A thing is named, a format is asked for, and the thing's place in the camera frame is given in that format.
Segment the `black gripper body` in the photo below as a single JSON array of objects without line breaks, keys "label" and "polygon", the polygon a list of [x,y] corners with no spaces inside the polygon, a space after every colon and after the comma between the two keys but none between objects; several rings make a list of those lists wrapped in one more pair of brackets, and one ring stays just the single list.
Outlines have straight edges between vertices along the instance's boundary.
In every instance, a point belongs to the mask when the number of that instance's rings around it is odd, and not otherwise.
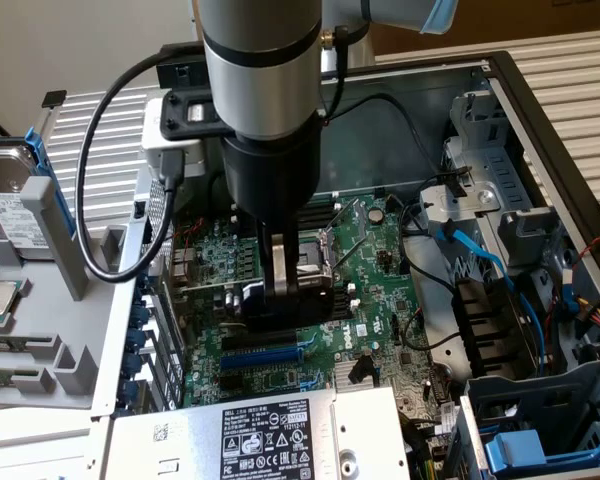
[{"label": "black gripper body", "polygon": [[320,177],[321,126],[257,141],[221,139],[228,189],[235,203],[268,226],[281,226],[315,193]]}]

